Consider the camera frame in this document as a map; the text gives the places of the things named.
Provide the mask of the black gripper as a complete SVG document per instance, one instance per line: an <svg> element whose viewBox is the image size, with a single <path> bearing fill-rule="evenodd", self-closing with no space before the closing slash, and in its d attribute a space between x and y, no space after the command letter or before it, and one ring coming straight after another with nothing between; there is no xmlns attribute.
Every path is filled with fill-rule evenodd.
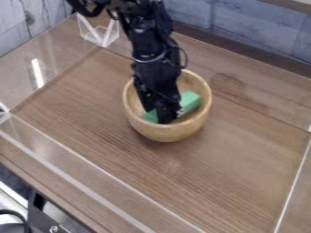
<svg viewBox="0 0 311 233"><path fill-rule="evenodd" d="M134 86L146 112L156 110L158 123L168 124L178 118L182 96L178 78L182 74L179 53L132 55Z"/></svg>

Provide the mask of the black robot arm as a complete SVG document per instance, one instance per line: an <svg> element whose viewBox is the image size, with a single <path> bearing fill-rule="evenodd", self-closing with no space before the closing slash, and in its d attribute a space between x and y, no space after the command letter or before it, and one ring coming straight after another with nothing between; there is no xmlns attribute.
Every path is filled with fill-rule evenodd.
<svg viewBox="0 0 311 233"><path fill-rule="evenodd" d="M155 110L159 124L178 118L182 95L178 78L182 65L181 47L174 38L172 20L163 0L90 0L88 10L82 0L67 0L84 17L96 17L106 10L120 22L132 46L134 85L147 112Z"/></svg>

